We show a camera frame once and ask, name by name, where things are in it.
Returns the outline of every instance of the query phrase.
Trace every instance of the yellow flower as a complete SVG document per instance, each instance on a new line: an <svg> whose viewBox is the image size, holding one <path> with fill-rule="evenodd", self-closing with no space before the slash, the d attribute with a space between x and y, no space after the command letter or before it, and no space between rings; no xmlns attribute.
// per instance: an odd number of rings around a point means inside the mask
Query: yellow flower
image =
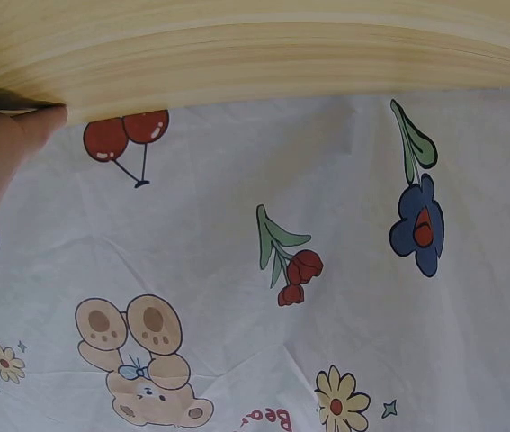
<svg viewBox="0 0 510 432"><path fill-rule="evenodd" d="M351 373L341 378L338 369L330 366L327 373L317 375L318 415L320 422L326 425L327 432L363 432L369 427L369 421L362 414L371 404L368 394L355 393L356 380Z"/></svg>
<svg viewBox="0 0 510 432"><path fill-rule="evenodd" d="M19 383L19 377L24 378L24 361L14 356L13 349L8 346L3 350L0 346L0 374L3 381L11 380Z"/></svg>

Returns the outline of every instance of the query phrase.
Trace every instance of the bear face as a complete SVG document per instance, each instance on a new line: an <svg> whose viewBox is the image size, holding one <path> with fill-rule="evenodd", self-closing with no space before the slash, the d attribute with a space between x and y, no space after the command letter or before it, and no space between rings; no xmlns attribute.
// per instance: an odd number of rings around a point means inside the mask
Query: bear face
<svg viewBox="0 0 510 432"><path fill-rule="evenodd" d="M210 400L195 399L192 387L166 390L139 376L128 380L109 373L107 388L114 396L115 412L137 426L146 424L196 428L209 421L213 412Z"/></svg>

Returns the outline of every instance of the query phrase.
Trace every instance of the white fabric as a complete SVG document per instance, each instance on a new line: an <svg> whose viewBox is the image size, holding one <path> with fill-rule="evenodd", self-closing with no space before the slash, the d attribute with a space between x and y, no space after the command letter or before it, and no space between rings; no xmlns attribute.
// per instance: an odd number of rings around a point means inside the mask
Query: white fabric
<svg viewBox="0 0 510 432"><path fill-rule="evenodd" d="M172 110L138 189L88 157L84 125L57 133L0 207L0 345L25 363L19 384L0 378L0 430L139 430L79 355L75 312L93 297L125 311L145 293L176 310L178 355L214 405L197 430L284 430L246 417L265 409L325 430L315 389L331 365L370 397L369 430L510 430L510 91L395 97L439 155L431 278L389 244L407 188L391 96ZM138 171L141 154L131 143L121 163ZM272 258L259 268L259 204L312 236L291 253L324 263L300 304L277 304Z"/></svg>

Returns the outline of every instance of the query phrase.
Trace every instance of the cherry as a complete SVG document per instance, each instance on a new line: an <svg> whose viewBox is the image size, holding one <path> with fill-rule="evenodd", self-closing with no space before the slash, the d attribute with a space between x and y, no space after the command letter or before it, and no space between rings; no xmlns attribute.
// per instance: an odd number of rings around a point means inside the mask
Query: cherry
<svg viewBox="0 0 510 432"><path fill-rule="evenodd" d="M136 144L150 144L165 135L168 111L144 112L122 118L129 140Z"/></svg>
<svg viewBox="0 0 510 432"><path fill-rule="evenodd" d="M86 152L99 162L115 160L125 151L129 139L120 118L93 121L83 135Z"/></svg>

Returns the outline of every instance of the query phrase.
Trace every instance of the wooden board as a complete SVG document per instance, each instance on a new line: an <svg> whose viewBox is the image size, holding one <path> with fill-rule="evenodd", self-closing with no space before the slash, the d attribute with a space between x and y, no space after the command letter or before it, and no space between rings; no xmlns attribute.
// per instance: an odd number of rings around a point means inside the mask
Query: wooden board
<svg viewBox="0 0 510 432"><path fill-rule="evenodd" d="M65 103L71 123L275 96L500 86L510 86L510 2L0 0L0 108Z"/></svg>

